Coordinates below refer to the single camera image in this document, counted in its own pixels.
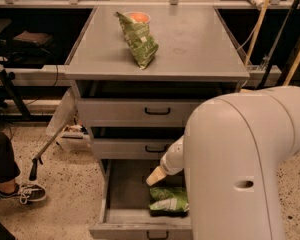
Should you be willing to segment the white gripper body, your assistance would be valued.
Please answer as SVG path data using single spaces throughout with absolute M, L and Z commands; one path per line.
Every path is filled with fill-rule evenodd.
M 160 166 L 166 175 L 175 175 L 183 170 L 183 137 L 168 148 L 161 158 Z

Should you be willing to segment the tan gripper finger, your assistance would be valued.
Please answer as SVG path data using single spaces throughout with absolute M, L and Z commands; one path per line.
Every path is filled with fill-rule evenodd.
M 161 166 L 157 166 L 146 179 L 146 183 L 149 186 L 153 186 L 154 184 L 164 179 L 166 176 L 167 174 L 165 173 L 163 168 Z

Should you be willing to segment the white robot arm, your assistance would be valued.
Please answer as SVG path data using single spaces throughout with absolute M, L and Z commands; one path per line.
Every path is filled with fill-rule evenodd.
M 183 172 L 193 240 L 285 240 L 279 164 L 300 151 L 300 87 L 218 96 L 190 115 L 147 179 Z

